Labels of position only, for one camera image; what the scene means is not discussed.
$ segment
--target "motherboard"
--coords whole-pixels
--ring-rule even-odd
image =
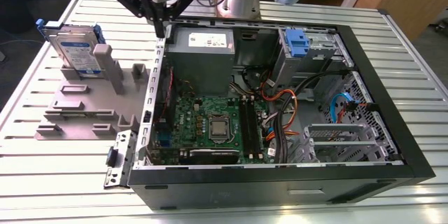
[[[162,163],[178,165],[187,155],[199,163],[212,155],[224,162],[234,157],[239,164],[271,163],[260,128],[266,107],[254,98],[178,98],[174,130],[158,135]]]

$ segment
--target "floor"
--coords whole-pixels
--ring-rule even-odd
[[[71,0],[34,0],[28,3],[35,19],[58,20]],[[438,34],[428,27],[419,39],[414,42],[416,49],[427,60],[442,82],[448,86],[448,36]],[[22,34],[7,33],[0,29],[0,51],[7,56],[0,61],[0,109],[20,82],[28,66],[39,52],[38,42],[4,42],[11,40],[34,40],[44,42],[36,29]]]

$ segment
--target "slotted metal table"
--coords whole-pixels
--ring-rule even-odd
[[[214,16],[215,11],[192,4],[184,14]],[[131,190],[103,190],[112,139],[34,139],[63,79],[62,60],[47,42],[0,114],[0,220],[44,223],[442,223],[448,220],[448,92],[391,17],[372,9],[262,3],[262,19],[352,27],[436,178],[390,190],[356,204],[152,212]],[[72,0],[60,21],[99,22],[120,65],[144,63],[151,69],[154,28],[115,0]]]

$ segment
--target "ram slot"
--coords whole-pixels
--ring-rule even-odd
[[[252,145],[252,154],[258,156],[260,153],[260,138],[259,138],[259,126],[258,126],[258,113],[255,111],[254,101],[247,103],[247,121],[250,130],[250,139]]]
[[[248,157],[252,153],[252,143],[251,143],[251,134],[250,126],[247,120],[247,101],[242,100],[239,104],[240,111],[240,126],[242,126],[242,138],[243,138],[243,153]]]

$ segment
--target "metal bracket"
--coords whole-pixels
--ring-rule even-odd
[[[104,189],[130,189],[128,179],[132,167],[132,158],[136,144],[136,133],[122,131],[118,134],[115,145],[110,149],[106,164],[108,166],[104,180]]]

